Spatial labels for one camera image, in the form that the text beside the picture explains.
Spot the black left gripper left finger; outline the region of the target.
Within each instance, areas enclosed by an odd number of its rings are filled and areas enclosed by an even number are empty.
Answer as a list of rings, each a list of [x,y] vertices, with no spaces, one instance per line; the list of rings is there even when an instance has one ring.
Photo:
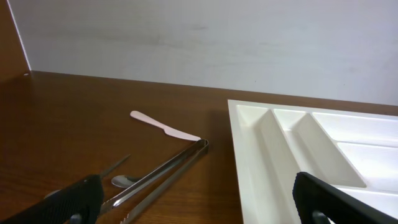
[[[2,224],[61,224],[79,215],[82,223],[94,224],[104,199],[101,177],[87,175],[37,204],[5,219]]]

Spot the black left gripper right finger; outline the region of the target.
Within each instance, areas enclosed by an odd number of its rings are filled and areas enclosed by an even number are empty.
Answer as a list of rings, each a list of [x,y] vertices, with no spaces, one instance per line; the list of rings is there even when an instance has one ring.
[[[396,218],[370,207],[308,172],[297,173],[292,195],[302,223],[397,224]]]

